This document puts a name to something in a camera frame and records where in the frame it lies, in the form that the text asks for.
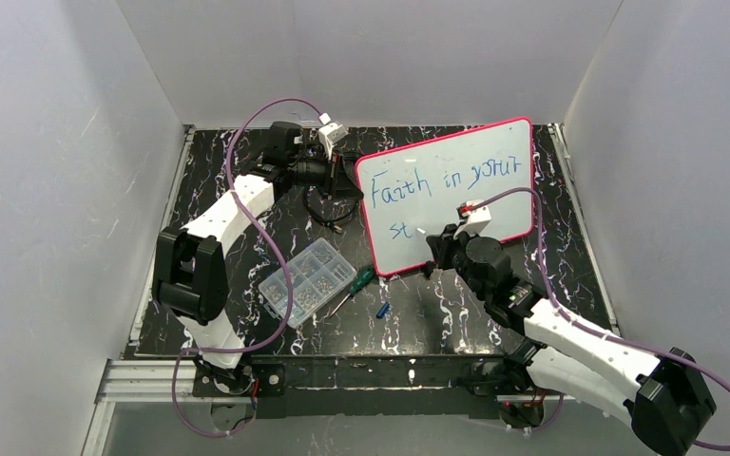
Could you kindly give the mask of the pink framed whiteboard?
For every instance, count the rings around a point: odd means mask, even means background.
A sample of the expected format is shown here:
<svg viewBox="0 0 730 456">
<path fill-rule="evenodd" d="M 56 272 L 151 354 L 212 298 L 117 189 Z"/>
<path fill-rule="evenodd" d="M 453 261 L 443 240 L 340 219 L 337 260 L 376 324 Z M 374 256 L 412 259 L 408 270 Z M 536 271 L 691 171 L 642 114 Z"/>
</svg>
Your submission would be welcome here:
<svg viewBox="0 0 730 456">
<path fill-rule="evenodd" d="M 431 260 L 426 236 L 458 222 L 457 208 L 467 200 L 504 196 L 489 205 L 483 235 L 505 241 L 528 234 L 534 225 L 533 167 L 532 122 L 526 117 L 359 159 L 355 175 L 376 272 L 392 276 Z"/>
</svg>

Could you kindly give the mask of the blue marker cap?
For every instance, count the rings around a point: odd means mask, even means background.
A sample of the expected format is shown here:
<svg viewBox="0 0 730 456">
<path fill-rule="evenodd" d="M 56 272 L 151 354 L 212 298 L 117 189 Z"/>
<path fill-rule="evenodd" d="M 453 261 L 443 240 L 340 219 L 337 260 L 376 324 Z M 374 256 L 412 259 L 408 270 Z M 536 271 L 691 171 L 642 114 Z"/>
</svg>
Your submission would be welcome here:
<svg viewBox="0 0 730 456">
<path fill-rule="evenodd" d="M 382 305 L 382 307 L 378 310 L 378 312 L 376 313 L 376 317 L 379 318 L 379 319 L 384 318 L 385 315 L 390 310 L 390 308 L 391 308 L 390 303 L 389 302 L 385 302 Z"/>
</svg>

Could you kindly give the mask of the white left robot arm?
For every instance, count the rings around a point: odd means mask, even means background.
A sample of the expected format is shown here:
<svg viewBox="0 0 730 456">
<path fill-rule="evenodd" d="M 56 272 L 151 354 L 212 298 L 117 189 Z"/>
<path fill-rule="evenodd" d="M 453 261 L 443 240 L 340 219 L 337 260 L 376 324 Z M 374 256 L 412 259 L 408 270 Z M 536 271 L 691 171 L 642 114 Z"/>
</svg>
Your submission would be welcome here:
<svg viewBox="0 0 730 456">
<path fill-rule="evenodd" d="M 225 257 L 236 239 L 296 185 L 314 186 L 330 199 L 362 197 L 335 150 L 347 128 L 327 115 L 321 123 L 313 142 L 296 123 L 272 123 L 266 145 L 242 165 L 233 188 L 200 217 L 158 235 L 152 299 L 186 327 L 212 367 L 232 370 L 247 351 L 224 310 L 229 294 Z"/>
</svg>

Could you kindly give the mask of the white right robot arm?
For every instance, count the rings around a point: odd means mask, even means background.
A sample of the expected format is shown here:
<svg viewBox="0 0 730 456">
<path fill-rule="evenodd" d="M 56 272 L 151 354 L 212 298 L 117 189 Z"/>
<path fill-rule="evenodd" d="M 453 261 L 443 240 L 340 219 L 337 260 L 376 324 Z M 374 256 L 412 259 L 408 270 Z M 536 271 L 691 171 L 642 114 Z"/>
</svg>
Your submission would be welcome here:
<svg viewBox="0 0 730 456">
<path fill-rule="evenodd" d="M 500 326 L 525 339 L 509 366 L 523 384 L 558 390 L 630 425 L 659 455 L 684 455 L 717 410 L 695 359 L 679 348 L 655 354 L 563 307 L 513 271 L 501 243 L 459 233 L 428 236 L 429 267 L 453 269 Z"/>
</svg>

